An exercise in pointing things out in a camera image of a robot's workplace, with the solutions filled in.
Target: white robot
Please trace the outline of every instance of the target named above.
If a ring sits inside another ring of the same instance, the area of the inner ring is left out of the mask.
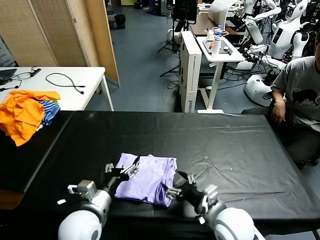
[[[301,24],[300,17],[305,12],[308,0],[294,0],[288,5],[286,20],[280,20],[272,25],[274,36],[271,42],[271,55],[263,55],[260,63],[269,66],[277,74],[286,65],[282,62],[286,52],[293,46],[291,60],[302,56],[305,45],[309,40],[307,32],[299,30],[307,24]],[[252,75],[244,88],[246,95],[255,103],[262,106],[269,106],[271,99],[263,99],[263,95],[271,91],[269,86],[264,84],[265,77],[257,74]]]
[[[238,12],[238,16],[242,16],[244,22],[243,26],[246,26],[246,30],[242,39],[242,47],[239,49],[240,53],[247,59],[238,63],[228,63],[228,66],[238,70],[250,70],[254,61],[258,59],[257,54],[265,53],[269,50],[269,46],[266,44],[260,44],[264,38],[260,33],[257,26],[258,21],[263,19],[272,18],[273,16],[281,12],[281,8],[276,5],[273,0],[263,0],[261,3],[265,3],[270,10],[253,16],[254,6],[257,0],[245,0],[244,9]]]
[[[78,185],[69,185],[71,194],[83,198],[81,210],[71,213],[61,223],[58,240],[99,240],[107,221],[107,213],[119,184],[132,178],[138,171],[138,157],[125,169],[106,166],[107,181],[102,189],[97,189],[93,181],[83,180]],[[186,181],[177,188],[163,186],[171,199],[191,204],[198,214],[200,224],[207,224],[219,240],[265,240],[254,225],[251,216],[238,208],[226,208],[218,200],[217,186],[208,185],[204,191],[197,190],[193,175],[178,173]]]

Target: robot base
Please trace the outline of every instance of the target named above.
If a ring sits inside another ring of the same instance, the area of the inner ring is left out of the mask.
[[[181,31],[180,32],[173,32],[174,33],[174,41],[176,44],[181,43]],[[170,42],[172,40],[172,28],[168,29],[168,31],[166,32],[166,40],[168,42]]]
[[[246,82],[244,92],[254,103],[268,107],[272,99],[263,99],[263,95],[271,92],[271,88],[263,83],[264,79],[265,77],[261,74],[252,75]]]

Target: black chair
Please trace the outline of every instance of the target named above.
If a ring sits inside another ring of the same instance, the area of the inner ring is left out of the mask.
[[[275,100],[274,100],[273,97],[272,97],[272,91],[267,92],[267,93],[264,94],[262,97],[263,97],[263,99],[265,99],[265,100],[270,100],[270,99],[272,99],[272,101],[271,101],[271,103],[270,103],[270,105],[269,105],[269,108],[271,108],[270,110],[272,110],[273,107],[274,107],[274,105],[275,105]],[[309,163],[310,165],[312,165],[312,166],[316,166],[316,165],[318,165],[318,163],[319,163],[319,159],[320,159],[320,149],[319,149],[318,153],[315,154],[315,156],[313,156],[313,157],[308,161],[308,163]]]

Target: gray t-shirt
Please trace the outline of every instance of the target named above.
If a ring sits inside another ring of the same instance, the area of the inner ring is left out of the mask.
[[[274,80],[271,89],[285,94],[289,119],[295,127],[320,132],[320,74],[315,57],[290,61]]]

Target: black trash bin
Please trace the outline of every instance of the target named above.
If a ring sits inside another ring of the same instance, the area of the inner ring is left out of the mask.
[[[126,16],[123,14],[117,14],[114,16],[116,28],[125,29],[126,28]]]

